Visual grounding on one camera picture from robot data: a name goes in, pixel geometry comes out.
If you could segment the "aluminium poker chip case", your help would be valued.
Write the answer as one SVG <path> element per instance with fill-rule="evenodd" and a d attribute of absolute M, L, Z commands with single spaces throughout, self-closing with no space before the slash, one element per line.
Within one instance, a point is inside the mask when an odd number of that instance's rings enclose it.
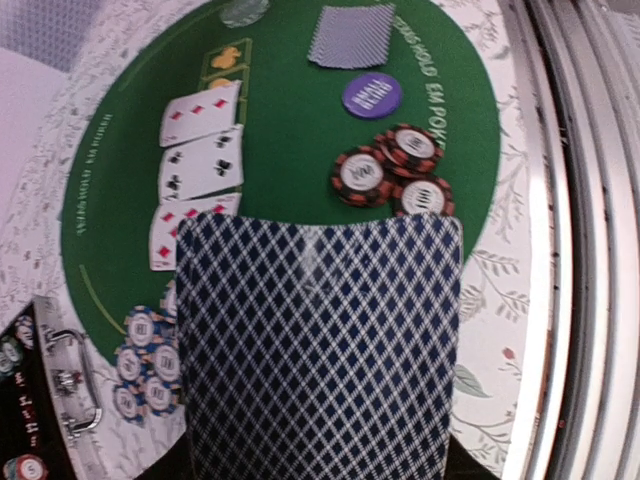
<path fill-rule="evenodd" d="M 16 337 L 16 320 L 29 315 L 34 321 L 34 348 L 26 349 Z M 46 479 L 105 479 L 92 434 L 104 408 L 85 336 L 62 325 L 58 303 L 36 296 L 1 328 L 14 337 L 23 352 L 21 365 L 10 375 L 1 374 L 1 477 L 4 463 L 23 454 L 40 457 L 48 469 Z M 40 427 L 40 446 L 29 447 L 18 403 L 14 375 L 24 372 L 34 400 Z"/>

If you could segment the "blue chips in case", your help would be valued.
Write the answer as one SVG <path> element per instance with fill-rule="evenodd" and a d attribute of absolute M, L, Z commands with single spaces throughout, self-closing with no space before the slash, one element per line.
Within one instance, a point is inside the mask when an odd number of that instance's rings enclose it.
<path fill-rule="evenodd" d="M 34 348 L 34 337 L 36 334 L 34 331 L 34 321 L 31 316 L 21 315 L 18 317 L 16 320 L 15 334 L 26 349 L 32 350 Z"/>

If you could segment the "red black 100 chip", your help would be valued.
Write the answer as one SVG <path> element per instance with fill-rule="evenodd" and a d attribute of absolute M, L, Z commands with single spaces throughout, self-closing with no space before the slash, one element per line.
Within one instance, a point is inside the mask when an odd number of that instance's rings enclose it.
<path fill-rule="evenodd" d="M 382 206 L 394 189 L 394 181 L 384 168 L 384 160 L 384 154 L 377 147 L 354 147 L 337 157 L 330 184 L 348 205 Z"/>

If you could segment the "eight of diamonds card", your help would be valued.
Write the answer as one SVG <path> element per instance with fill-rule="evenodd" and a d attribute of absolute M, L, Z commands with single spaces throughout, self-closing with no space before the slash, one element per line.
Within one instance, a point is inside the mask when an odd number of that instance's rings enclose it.
<path fill-rule="evenodd" d="M 203 199 L 172 202 L 156 208 L 149 232 L 149 266 L 152 271 L 174 271 L 180 225 L 191 227 L 201 213 L 235 215 L 241 194 L 232 192 Z"/>

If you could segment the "aluminium front rail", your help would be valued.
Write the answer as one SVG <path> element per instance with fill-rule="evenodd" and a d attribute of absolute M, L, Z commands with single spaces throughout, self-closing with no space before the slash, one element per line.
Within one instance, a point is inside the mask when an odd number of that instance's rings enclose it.
<path fill-rule="evenodd" d="M 531 304 L 507 479 L 639 475 L 639 5 L 508 1 Z"/>

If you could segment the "poker chip stack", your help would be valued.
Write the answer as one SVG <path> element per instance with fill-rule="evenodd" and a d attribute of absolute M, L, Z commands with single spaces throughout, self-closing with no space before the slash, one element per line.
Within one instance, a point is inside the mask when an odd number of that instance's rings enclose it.
<path fill-rule="evenodd" d="M 23 454 L 7 460 L 2 467 L 2 474 L 6 480 L 45 480 L 49 472 L 40 457 Z"/>
<path fill-rule="evenodd" d="M 24 355 L 18 341 L 11 336 L 1 338 L 0 371 L 3 376 L 14 372 L 22 363 Z"/>

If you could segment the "left poker chip stack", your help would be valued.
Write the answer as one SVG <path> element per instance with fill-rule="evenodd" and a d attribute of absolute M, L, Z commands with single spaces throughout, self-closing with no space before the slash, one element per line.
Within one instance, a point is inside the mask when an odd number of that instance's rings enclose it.
<path fill-rule="evenodd" d="M 23 454 L 7 460 L 2 467 L 2 474 L 6 480 L 45 480 L 49 472 L 40 457 Z"/>

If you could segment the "three of diamonds card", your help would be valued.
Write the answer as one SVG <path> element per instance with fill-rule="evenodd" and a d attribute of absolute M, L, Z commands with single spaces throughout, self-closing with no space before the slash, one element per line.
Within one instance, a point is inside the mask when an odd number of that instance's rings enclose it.
<path fill-rule="evenodd" d="M 162 116 L 159 145 L 169 147 L 234 125 L 240 80 L 171 100 Z"/>

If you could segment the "right poker chip stack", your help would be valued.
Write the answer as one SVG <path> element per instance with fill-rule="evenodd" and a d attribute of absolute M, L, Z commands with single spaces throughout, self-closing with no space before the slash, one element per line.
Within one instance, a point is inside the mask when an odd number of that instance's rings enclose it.
<path fill-rule="evenodd" d="M 18 341 L 11 336 L 1 338 L 0 371 L 3 376 L 14 372 L 22 363 L 24 355 Z"/>

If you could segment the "round green poker mat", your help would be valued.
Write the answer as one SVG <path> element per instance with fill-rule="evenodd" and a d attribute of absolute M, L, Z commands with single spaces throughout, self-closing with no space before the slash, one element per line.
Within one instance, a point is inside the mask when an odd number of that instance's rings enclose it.
<path fill-rule="evenodd" d="M 431 132 L 444 156 L 437 171 L 454 192 L 471 250 L 489 213 L 501 156 L 498 80 L 466 32 L 461 10 L 400 1 L 384 72 L 403 91 L 399 109 L 380 120 L 348 114 L 342 92 L 355 78 L 312 64 L 307 53 L 319 1 L 275 1 L 256 23 L 226 27 L 216 3 L 149 34 L 137 58 L 91 109 L 66 189 L 61 251 L 76 315 L 98 351 L 111 357 L 136 305 L 157 307 L 168 275 L 149 266 L 148 240 L 158 203 L 161 118 L 173 98 L 197 91 L 212 60 L 238 49 L 243 82 L 245 216 L 308 224 L 380 219 L 388 207 L 356 209 L 329 185 L 335 159 L 397 123 Z"/>

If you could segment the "four of clubs card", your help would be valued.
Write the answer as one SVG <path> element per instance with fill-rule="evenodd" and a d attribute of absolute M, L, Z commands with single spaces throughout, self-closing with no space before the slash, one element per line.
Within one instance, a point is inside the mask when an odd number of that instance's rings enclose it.
<path fill-rule="evenodd" d="M 243 184 L 244 126 L 167 149 L 158 176 L 161 204 L 199 198 Z"/>

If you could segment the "blue white chip stack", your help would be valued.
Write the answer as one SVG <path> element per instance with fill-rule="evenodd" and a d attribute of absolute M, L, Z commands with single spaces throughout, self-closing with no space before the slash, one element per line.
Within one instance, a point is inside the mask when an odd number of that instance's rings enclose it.
<path fill-rule="evenodd" d="M 164 289 L 164 294 L 160 299 L 160 310 L 165 320 L 172 324 L 175 324 L 177 319 L 176 300 L 176 283 L 174 280 L 170 280 L 167 283 Z"/>

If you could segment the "row of dice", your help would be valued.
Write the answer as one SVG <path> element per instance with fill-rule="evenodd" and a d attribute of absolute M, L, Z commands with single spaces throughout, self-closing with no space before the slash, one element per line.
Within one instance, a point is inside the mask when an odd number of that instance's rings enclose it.
<path fill-rule="evenodd" d="M 18 403 L 29 441 L 29 447 L 36 449 L 40 446 L 40 427 L 34 400 L 24 372 L 18 370 L 14 375 L 14 381 L 18 388 Z"/>

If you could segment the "purple small blind button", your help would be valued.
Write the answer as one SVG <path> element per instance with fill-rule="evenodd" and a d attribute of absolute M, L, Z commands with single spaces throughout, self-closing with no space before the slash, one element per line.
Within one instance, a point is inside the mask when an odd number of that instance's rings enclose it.
<path fill-rule="evenodd" d="M 392 76 L 373 72 L 360 75 L 347 85 L 342 104 L 350 114 L 373 120 L 392 114 L 402 97 L 402 89 Z"/>

